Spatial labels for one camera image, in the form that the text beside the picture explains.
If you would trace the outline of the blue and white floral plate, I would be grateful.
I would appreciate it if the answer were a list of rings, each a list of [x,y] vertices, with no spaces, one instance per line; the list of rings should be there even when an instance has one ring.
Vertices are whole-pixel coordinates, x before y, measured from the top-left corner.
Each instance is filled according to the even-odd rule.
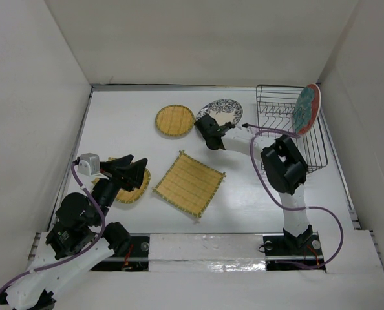
[[[232,123],[236,125],[242,118],[242,105],[232,99],[218,99],[202,107],[195,120],[198,121],[206,114],[210,115],[219,125]]]

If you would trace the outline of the red and teal floral plate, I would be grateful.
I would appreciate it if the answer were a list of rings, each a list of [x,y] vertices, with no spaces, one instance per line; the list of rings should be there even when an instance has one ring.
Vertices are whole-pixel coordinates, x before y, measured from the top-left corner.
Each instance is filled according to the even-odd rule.
[[[302,136],[314,126],[321,110],[321,91],[317,84],[305,86],[293,109],[293,131]]]

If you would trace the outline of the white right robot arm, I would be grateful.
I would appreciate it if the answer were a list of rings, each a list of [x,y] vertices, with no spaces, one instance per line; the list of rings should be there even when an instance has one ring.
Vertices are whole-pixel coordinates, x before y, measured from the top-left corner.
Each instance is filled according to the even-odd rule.
[[[283,210],[285,249],[292,254],[305,249],[312,226],[304,200],[308,165],[293,141],[299,136],[248,123],[220,125],[209,114],[198,118],[195,126],[207,148],[239,152],[251,158],[267,194]]]

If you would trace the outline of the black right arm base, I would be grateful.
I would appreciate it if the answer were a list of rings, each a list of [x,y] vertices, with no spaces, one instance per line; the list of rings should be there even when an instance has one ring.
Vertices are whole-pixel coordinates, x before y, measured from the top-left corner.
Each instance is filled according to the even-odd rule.
[[[325,259],[319,235],[315,232],[300,249],[290,249],[283,234],[267,234],[262,237],[258,251],[264,254],[267,271],[294,271],[302,268],[293,263],[317,266]]]

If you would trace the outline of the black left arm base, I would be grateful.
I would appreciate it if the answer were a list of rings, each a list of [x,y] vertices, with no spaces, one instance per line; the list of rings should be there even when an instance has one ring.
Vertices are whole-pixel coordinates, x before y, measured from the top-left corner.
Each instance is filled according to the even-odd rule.
[[[97,272],[142,272],[149,270],[149,234],[132,235],[129,248],[119,256],[112,256],[95,265]]]

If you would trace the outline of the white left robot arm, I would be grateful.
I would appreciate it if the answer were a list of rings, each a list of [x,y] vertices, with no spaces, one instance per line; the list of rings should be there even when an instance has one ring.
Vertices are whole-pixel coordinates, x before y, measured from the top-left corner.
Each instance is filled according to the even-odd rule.
[[[143,183],[148,160],[133,158],[129,154],[100,161],[98,155],[86,153],[71,163],[80,191],[64,197],[56,223],[28,269],[0,288],[0,306],[53,309],[57,295],[83,273],[106,258],[129,253],[129,232],[105,218],[119,191],[132,192]]]

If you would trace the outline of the rounded bamboo tray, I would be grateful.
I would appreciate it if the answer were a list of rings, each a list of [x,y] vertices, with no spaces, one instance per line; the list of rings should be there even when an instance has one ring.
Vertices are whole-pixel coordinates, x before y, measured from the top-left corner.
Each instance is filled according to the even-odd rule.
[[[122,180],[121,172],[118,172],[117,174],[107,174],[104,172],[101,172],[101,173],[106,176],[106,178],[102,178],[102,179],[120,178]],[[143,180],[141,187],[139,189],[135,189],[133,191],[125,191],[121,188],[114,201],[124,203],[124,204],[130,204],[130,203],[136,202],[141,197],[141,195],[145,192],[145,190],[146,190],[146,188],[150,182],[150,178],[151,178],[151,174],[146,168],[145,174],[144,174],[144,180]]]

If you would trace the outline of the round bamboo tray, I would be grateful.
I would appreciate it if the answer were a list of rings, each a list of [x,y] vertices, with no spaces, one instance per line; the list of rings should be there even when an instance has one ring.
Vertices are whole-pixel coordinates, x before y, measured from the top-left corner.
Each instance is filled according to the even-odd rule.
[[[193,128],[193,112],[183,105],[168,105],[161,108],[155,117],[155,126],[160,133],[170,137],[184,136]]]

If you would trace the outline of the square bamboo mat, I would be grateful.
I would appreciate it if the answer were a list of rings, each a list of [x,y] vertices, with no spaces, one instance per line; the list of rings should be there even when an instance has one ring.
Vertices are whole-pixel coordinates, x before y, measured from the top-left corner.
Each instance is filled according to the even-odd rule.
[[[226,177],[181,150],[153,192],[178,210],[200,219]]]

